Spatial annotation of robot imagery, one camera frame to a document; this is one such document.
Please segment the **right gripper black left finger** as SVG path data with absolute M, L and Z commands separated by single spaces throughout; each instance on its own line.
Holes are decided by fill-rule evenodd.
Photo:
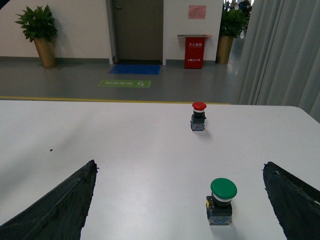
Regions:
M 0 227 L 2 240 L 79 240 L 94 195 L 97 164 L 89 161 Z

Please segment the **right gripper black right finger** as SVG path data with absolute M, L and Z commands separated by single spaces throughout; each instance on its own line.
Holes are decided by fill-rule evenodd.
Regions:
M 320 191 L 271 161 L 264 165 L 263 181 L 285 237 L 318 240 Z

